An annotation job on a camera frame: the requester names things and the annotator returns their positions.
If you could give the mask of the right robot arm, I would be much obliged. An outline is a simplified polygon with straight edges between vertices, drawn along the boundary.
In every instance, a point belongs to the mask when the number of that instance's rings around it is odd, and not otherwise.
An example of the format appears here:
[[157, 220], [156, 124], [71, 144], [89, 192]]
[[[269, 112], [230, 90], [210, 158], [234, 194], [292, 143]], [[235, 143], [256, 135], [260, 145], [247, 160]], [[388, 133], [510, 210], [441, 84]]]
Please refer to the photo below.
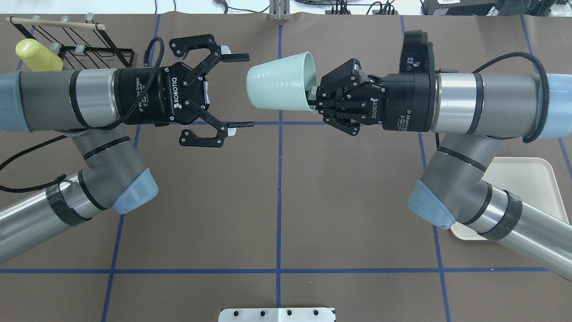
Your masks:
[[438, 228], [460, 223], [570, 280], [571, 226], [484, 180], [505, 141], [571, 133], [568, 76], [443, 72], [431, 58], [403, 61], [398, 73], [378, 77], [350, 59], [314, 85], [308, 100], [325, 123], [352, 136], [375, 124], [442, 134], [409, 208]]

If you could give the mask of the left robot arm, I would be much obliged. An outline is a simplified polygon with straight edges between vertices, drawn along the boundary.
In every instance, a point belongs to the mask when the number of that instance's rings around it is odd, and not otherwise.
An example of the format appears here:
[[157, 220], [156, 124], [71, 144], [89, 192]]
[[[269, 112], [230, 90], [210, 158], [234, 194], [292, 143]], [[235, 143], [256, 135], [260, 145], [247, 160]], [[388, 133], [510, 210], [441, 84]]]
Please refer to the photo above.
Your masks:
[[225, 123], [208, 111], [206, 75], [220, 62], [248, 62], [247, 53], [231, 53], [217, 45], [211, 34], [171, 39], [168, 47], [180, 59], [199, 49], [209, 54], [196, 67], [182, 61], [162, 67], [165, 43], [155, 37], [145, 50], [141, 68], [1, 75], [1, 130], [59, 133], [9, 157], [1, 168], [67, 138], [73, 140], [87, 165], [76, 174], [63, 174], [41, 185], [1, 186], [5, 192], [31, 192], [1, 210], [2, 262], [109, 208], [126, 214], [155, 198], [157, 183], [123, 125], [180, 124], [180, 145], [206, 148], [222, 147], [232, 130], [254, 125]]

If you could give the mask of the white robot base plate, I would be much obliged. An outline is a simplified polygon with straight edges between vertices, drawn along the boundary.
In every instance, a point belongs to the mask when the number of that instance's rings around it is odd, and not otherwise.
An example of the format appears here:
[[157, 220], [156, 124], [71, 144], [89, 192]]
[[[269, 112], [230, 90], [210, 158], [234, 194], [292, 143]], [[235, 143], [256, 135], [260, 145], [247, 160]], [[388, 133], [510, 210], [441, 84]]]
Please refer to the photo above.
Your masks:
[[334, 308], [229, 308], [220, 312], [219, 322], [335, 322]]

